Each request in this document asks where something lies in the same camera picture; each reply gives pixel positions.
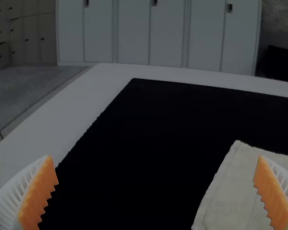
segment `gray floor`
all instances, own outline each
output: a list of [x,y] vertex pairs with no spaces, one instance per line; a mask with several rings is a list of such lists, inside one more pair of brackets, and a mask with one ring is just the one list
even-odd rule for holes
[[0,70],[0,130],[8,135],[86,67],[11,67]]

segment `cabinet handle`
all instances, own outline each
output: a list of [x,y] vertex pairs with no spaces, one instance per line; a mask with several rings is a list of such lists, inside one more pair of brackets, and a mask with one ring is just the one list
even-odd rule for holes
[[158,5],[158,0],[152,0],[152,6],[157,6]]
[[232,10],[233,10],[233,5],[227,4],[227,13],[232,13]]
[[84,7],[90,7],[90,0],[84,0]]

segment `white towel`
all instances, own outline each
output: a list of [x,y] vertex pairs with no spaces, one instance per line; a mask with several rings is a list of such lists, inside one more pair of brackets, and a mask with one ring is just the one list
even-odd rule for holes
[[273,230],[252,182],[259,155],[288,170],[288,156],[235,141],[202,199],[193,230]]

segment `locker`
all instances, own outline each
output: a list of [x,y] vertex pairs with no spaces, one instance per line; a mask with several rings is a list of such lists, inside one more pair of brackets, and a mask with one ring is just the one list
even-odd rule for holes
[[112,0],[95,0],[84,10],[85,61],[112,62]]
[[23,0],[23,16],[37,14],[37,0]]
[[39,62],[37,17],[24,18],[24,59],[27,63]]
[[51,13],[54,12],[55,9],[56,9],[56,0],[38,0],[39,13]]
[[60,61],[84,61],[83,7],[82,1],[58,0]]
[[181,67],[184,2],[184,0],[158,0],[157,4],[152,6],[151,65]]
[[7,0],[0,0],[0,21],[7,19]]
[[27,38],[24,42],[24,60],[27,63],[38,63],[38,38]]
[[41,57],[43,63],[55,63],[57,61],[56,56],[56,41],[45,40],[41,42]]
[[119,63],[148,65],[150,2],[119,1]]
[[8,43],[0,44],[0,68],[7,67],[10,63],[10,45]]
[[12,65],[22,65],[24,63],[24,43],[23,41],[11,42],[11,62]]
[[24,39],[37,39],[37,17],[30,16],[24,18]]
[[9,26],[7,22],[0,22],[0,42],[9,40]]
[[253,75],[257,56],[260,4],[258,0],[228,0],[221,71]]
[[188,67],[220,71],[225,0],[192,0],[191,15]]
[[54,13],[39,16],[39,35],[42,40],[55,41],[55,15]]
[[10,30],[10,39],[14,40],[22,40],[22,19],[16,19],[9,21],[9,30]]
[[57,58],[54,13],[40,15],[39,28],[42,62],[55,63]]
[[7,1],[7,17],[8,19],[15,19],[21,16],[21,0]]

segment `black mat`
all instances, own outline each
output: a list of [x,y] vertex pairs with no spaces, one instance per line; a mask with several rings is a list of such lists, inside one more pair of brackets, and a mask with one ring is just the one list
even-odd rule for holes
[[189,230],[237,139],[288,154],[288,99],[133,79],[57,167],[40,229]]

